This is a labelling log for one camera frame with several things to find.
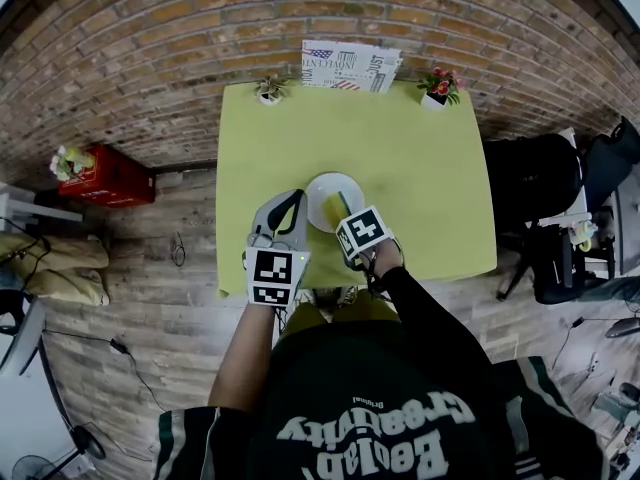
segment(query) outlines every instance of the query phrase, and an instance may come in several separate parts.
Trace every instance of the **yellow-green table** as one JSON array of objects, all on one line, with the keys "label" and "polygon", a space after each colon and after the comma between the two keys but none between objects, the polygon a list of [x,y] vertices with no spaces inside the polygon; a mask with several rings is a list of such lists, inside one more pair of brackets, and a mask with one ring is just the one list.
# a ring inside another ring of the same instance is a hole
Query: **yellow-green table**
[{"label": "yellow-green table", "polygon": [[[462,278],[495,268],[489,180],[473,107],[420,106],[414,84],[387,94],[290,86],[275,106],[255,84],[225,89],[220,124],[216,233],[219,290],[246,292],[241,255],[256,210],[325,172],[355,179],[404,249],[417,279]],[[334,235],[308,223],[303,287],[361,284]]]}]

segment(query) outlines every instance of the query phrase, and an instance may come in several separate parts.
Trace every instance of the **pink flower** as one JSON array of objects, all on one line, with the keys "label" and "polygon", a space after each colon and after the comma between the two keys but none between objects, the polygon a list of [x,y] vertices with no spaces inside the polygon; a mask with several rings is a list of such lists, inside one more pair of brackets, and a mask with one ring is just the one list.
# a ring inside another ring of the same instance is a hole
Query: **pink flower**
[{"label": "pink flower", "polygon": [[447,82],[446,80],[440,82],[438,84],[438,87],[436,87],[435,92],[440,96],[445,96],[449,92],[449,82]]}]

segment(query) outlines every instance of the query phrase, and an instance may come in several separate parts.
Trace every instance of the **small white pot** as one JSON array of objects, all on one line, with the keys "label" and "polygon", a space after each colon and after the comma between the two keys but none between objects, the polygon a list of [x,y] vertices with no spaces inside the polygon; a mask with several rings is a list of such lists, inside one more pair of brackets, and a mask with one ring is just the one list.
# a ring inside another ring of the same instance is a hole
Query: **small white pot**
[{"label": "small white pot", "polygon": [[276,98],[274,100],[269,99],[269,98],[263,98],[262,94],[256,94],[256,98],[258,99],[258,101],[260,103],[262,103],[263,105],[277,105],[278,103],[280,103],[280,101],[282,100],[282,96],[280,96],[279,98]]},{"label": "small white pot", "polygon": [[435,99],[433,99],[429,95],[429,93],[425,92],[424,96],[422,97],[422,100],[420,101],[420,105],[430,110],[442,110],[446,105],[446,100],[444,104],[440,103],[439,101],[436,101]]}]

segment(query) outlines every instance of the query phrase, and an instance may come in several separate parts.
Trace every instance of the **newspaper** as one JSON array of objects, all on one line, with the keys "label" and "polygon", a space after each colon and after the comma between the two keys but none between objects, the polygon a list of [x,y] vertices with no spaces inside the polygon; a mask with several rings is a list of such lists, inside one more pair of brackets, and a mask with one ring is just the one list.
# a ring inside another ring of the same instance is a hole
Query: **newspaper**
[{"label": "newspaper", "polygon": [[302,85],[385,93],[401,63],[400,50],[395,48],[305,40]]}]

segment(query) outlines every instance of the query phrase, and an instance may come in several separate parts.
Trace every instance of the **wood plank flooring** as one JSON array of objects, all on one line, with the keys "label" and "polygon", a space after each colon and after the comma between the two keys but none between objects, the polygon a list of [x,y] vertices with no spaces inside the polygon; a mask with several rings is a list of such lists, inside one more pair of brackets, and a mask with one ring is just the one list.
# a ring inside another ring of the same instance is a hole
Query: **wood plank flooring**
[{"label": "wood plank flooring", "polygon": [[[49,303],[49,329],[123,341],[166,409],[206,403],[245,303],[242,297],[216,298],[215,174],[210,170],[163,175],[153,205],[107,212],[105,223],[112,232],[111,264],[104,271],[109,306]],[[176,232],[186,250],[181,268],[171,261]],[[483,276],[424,283],[471,329],[494,361],[542,355],[551,365],[578,316],[630,315],[621,303],[568,303],[549,309],[533,300],[526,280],[507,302],[497,302],[495,293],[507,282],[515,259],[500,255],[499,268]],[[640,335],[605,339],[611,323],[585,322],[574,329],[552,372],[577,414],[605,439],[611,437],[615,422],[590,411],[594,397],[614,376],[614,387],[640,380]],[[150,478],[152,464],[144,460],[153,456],[150,446],[161,410],[136,377],[131,359],[111,352],[104,342],[55,334],[44,339],[72,422],[94,422],[109,436],[89,427],[108,456],[96,462],[98,471],[86,478]],[[599,373],[587,379],[596,350]]]}]

